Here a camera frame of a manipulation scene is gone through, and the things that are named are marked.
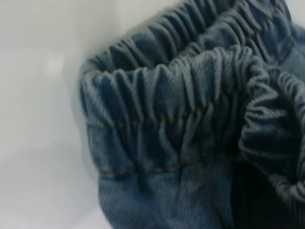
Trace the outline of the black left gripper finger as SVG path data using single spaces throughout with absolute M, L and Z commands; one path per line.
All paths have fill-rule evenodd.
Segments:
M 234 227 L 303 229 L 305 211 L 301 211 L 299 219 L 261 171 L 249 164 L 237 164 L 234 169 Z

